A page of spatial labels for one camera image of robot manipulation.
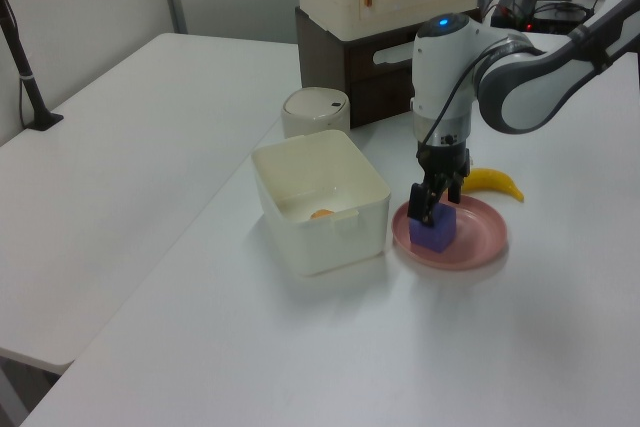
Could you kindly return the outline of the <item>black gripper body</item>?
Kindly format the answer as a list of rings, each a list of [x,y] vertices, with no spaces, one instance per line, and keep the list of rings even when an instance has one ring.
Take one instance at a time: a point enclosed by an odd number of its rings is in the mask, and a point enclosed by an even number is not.
[[[423,184],[431,190],[461,188],[470,173],[469,149],[465,142],[420,147],[417,161],[424,171]]]

